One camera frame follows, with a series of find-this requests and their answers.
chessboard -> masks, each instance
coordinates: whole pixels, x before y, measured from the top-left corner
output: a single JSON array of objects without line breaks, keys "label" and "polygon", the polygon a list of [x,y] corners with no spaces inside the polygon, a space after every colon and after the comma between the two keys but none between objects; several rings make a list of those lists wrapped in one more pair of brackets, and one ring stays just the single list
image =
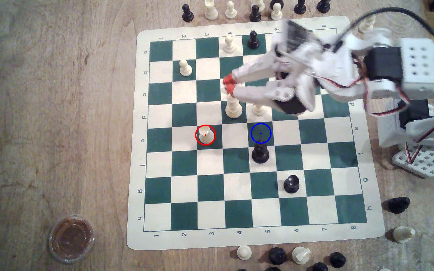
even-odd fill
[{"label": "chessboard", "polygon": [[[295,19],[317,36],[344,16]],[[222,79],[272,48],[282,21],[157,29],[137,37],[127,244],[157,250],[382,236],[383,214],[362,100],[339,103],[316,89],[316,109],[295,117],[241,103],[225,113]],[[257,49],[248,48],[255,30]],[[226,35],[235,51],[226,53]],[[192,67],[180,74],[179,61]],[[246,83],[264,86],[275,78]],[[214,142],[202,145],[209,125]],[[251,158],[254,139],[270,158]],[[283,189],[296,175],[300,188]]]}]

black piece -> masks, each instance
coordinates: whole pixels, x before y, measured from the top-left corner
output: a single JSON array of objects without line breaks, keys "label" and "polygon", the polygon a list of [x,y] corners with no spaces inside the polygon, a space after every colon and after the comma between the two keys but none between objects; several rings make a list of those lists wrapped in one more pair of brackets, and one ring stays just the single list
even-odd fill
[{"label": "black piece", "polygon": [[329,2],[331,0],[321,0],[319,1],[319,3],[317,3],[316,9],[317,11],[319,11],[320,13],[326,13],[329,11],[329,9],[331,8],[331,5],[329,5]]},{"label": "black piece", "polygon": [[249,20],[251,22],[260,22],[260,13],[259,13],[259,6],[253,5],[252,6],[252,12],[249,15]]},{"label": "black piece", "polygon": [[296,175],[287,177],[284,181],[284,190],[289,194],[296,193],[299,190],[299,178]]},{"label": "black piece", "polygon": [[186,21],[187,23],[193,20],[193,12],[190,11],[190,7],[188,4],[184,4],[182,6],[182,10],[184,11],[184,14],[182,14],[182,19]]},{"label": "black piece", "polygon": [[408,208],[410,203],[411,201],[408,197],[393,198],[388,200],[388,209],[393,214],[400,214]]},{"label": "black piece", "polygon": [[316,262],[312,266],[312,271],[328,271],[328,267],[322,262]]},{"label": "black piece", "polygon": [[346,263],[346,257],[341,252],[333,252],[329,255],[329,261],[332,267],[341,268]]},{"label": "black piece", "polygon": [[273,247],[269,250],[269,260],[274,265],[283,264],[286,261],[286,252],[280,247]]},{"label": "black piece", "polygon": [[257,49],[257,47],[259,47],[259,45],[260,45],[260,41],[257,38],[257,32],[252,30],[252,32],[250,32],[250,35],[249,35],[249,41],[247,42],[247,46],[250,49]]},{"label": "black piece", "polygon": [[298,15],[303,15],[306,12],[306,6],[304,3],[306,0],[298,0],[298,4],[294,6],[294,13]]}]

green square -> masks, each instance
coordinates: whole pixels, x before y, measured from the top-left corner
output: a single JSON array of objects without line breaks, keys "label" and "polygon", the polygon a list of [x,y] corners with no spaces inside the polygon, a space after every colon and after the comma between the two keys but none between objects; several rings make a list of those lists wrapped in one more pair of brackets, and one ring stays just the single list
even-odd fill
[{"label": "green square", "polygon": [[150,42],[150,61],[172,60],[172,41],[152,41]]},{"label": "green square", "polygon": [[308,197],[334,195],[330,169],[304,170],[304,180]]},{"label": "green square", "polygon": [[366,210],[363,195],[344,195],[336,197],[339,223],[366,223]]},{"label": "green square", "polygon": [[172,81],[190,81],[195,80],[195,59],[187,59],[187,64],[192,67],[192,73],[189,76],[183,76],[180,73],[180,60],[172,62]]},{"label": "green square", "polygon": [[225,202],[226,228],[250,228],[252,225],[251,200],[227,200]]},{"label": "green square", "polygon": [[201,144],[197,144],[198,150],[209,150],[209,149],[221,149],[222,148],[222,125],[218,124],[218,125],[211,125],[211,126],[215,130],[214,143],[212,143],[210,145],[206,145],[206,146],[203,146]]},{"label": "green square", "polygon": [[172,83],[156,83],[148,86],[148,105],[172,104]]},{"label": "green square", "polygon": [[196,39],[195,55],[197,58],[219,57],[219,38]]},{"label": "green square", "polygon": [[172,204],[170,220],[171,231],[196,230],[197,228],[196,202]]},{"label": "green square", "polygon": [[172,176],[197,175],[197,151],[172,151]]},{"label": "green square", "polygon": [[277,170],[302,169],[301,145],[275,146]]},{"label": "green square", "polygon": [[247,42],[249,41],[249,35],[242,36],[242,49],[244,51],[244,55],[265,54],[267,52],[266,34],[257,34],[257,39],[260,41],[259,47],[257,47],[256,49],[250,49],[249,46],[247,46]]},{"label": "green square", "polygon": [[228,76],[233,69],[237,69],[244,63],[244,59],[241,56],[221,57],[219,61],[220,78]]},{"label": "green square", "polygon": [[220,80],[197,81],[197,102],[220,101]]},{"label": "green square", "polygon": [[322,99],[322,109],[324,111],[325,118],[349,116],[348,103],[340,103],[335,99],[331,98],[329,94],[321,95],[321,99]]},{"label": "green square", "polygon": [[277,173],[256,172],[250,174],[250,185],[253,199],[278,198]]},{"label": "green square", "polygon": [[328,149],[331,168],[358,167],[356,147],[353,141],[328,143]]},{"label": "green square", "polygon": [[229,116],[227,116],[227,114],[225,113],[225,107],[227,106],[227,101],[222,101],[221,103],[222,104],[221,104],[220,112],[222,113],[222,124],[246,123],[247,122],[247,115],[245,112],[245,103],[239,102],[239,104],[242,106],[242,114],[236,119],[229,118]]},{"label": "green square", "polygon": [[309,214],[306,198],[281,198],[282,226],[309,225]]},{"label": "green square", "polygon": [[145,204],[170,203],[171,177],[145,180]]},{"label": "green square", "polygon": [[268,146],[274,145],[274,137],[273,133],[273,123],[269,122],[250,122],[247,124],[247,138],[249,141],[249,147],[253,147],[256,144],[256,141],[266,141]]},{"label": "green square", "polygon": [[301,144],[326,143],[324,119],[299,120]]},{"label": "green square", "polygon": [[198,201],[224,200],[224,175],[197,176]]},{"label": "green square", "polygon": [[172,128],[147,130],[147,152],[172,151]]},{"label": "green square", "polygon": [[249,149],[224,149],[224,173],[249,172]]},{"label": "green square", "polygon": [[173,104],[172,105],[172,126],[196,126],[197,125],[197,104]]}]

white chess piece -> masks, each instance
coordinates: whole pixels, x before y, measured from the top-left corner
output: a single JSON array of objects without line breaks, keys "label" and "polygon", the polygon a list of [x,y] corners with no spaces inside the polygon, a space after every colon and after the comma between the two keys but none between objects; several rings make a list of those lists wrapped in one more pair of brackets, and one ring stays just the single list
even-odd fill
[{"label": "white chess piece", "polygon": [[237,249],[237,256],[241,260],[244,260],[244,261],[248,260],[250,258],[250,256],[252,256],[252,250],[250,249],[250,247],[248,245],[241,245]]},{"label": "white chess piece", "polygon": [[214,0],[205,0],[205,17],[208,20],[215,20],[219,15],[217,9],[215,8]]},{"label": "white chess piece", "polygon": [[259,7],[259,13],[264,11],[264,9],[266,8],[266,5],[264,5],[264,0],[252,0],[252,3],[250,4],[251,9],[253,5],[257,5]]},{"label": "white chess piece", "polygon": [[235,44],[232,42],[233,38],[232,36],[225,36],[225,46],[224,46],[224,52],[231,53],[235,50]]},{"label": "white chess piece", "polygon": [[202,126],[199,128],[199,139],[203,144],[209,144],[214,141],[214,132],[209,126]]},{"label": "white chess piece", "polygon": [[282,19],[282,12],[281,12],[281,4],[275,3],[274,4],[274,10],[270,13],[270,17],[274,21],[278,21]]},{"label": "white chess piece", "polygon": [[415,235],[416,231],[412,227],[399,226],[393,230],[393,238],[398,243],[406,243]]},{"label": "white chess piece", "polygon": [[183,76],[189,76],[192,74],[192,67],[187,63],[185,59],[180,60],[180,74]]},{"label": "white chess piece", "polygon": [[227,10],[225,11],[225,16],[229,19],[235,18],[237,16],[237,10],[234,9],[234,2],[227,2]]},{"label": "white chess piece", "polygon": [[242,114],[242,106],[239,104],[239,100],[227,95],[227,106],[225,107],[225,113],[231,119],[237,119]]},{"label": "white chess piece", "polygon": [[305,264],[309,261],[310,249],[298,246],[292,251],[292,259],[297,264]]}]

black chess piece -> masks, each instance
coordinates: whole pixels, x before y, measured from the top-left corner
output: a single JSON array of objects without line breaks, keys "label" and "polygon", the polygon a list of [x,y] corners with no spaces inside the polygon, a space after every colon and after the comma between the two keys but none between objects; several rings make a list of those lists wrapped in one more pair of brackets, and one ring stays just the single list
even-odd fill
[{"label": "black chess piece", "polygon": [[247,46],[250,49],[257,49],[257,47],[259,47],[259,45],[260,45],[260,41],[257,38],[257,32],[252,30],[252,32],[250,32],[250,34],[249,34],[249,41],[247,42]]},{"label": "black chess piece", "polygon": [[249,20],[251,22],[260,22],[261,15],[259,13],[259,6],[253,5],[252,12],[249,15]]},{"label": "black chess piece", "polygon": [[320,13],[326,13],[331,8],[331,5],[329,4],[331,0],[320,0],[319,3],[317,3],[316,9]]},{"label": "black chess piece", "polygon": [[190,7],[188,4],[184,4],[182,6],[182,10],[184,11],[184,14],[182,14],[182,19],[186,21],[187,23],[193,20],[193,12],[190,11]]},{"label": "black chess piece", "polygon": [[298,0],[298,4],[294,6],[294,13],[298,15],[303,15],[306,12],[306,6],[304,3],[306,0]]}]

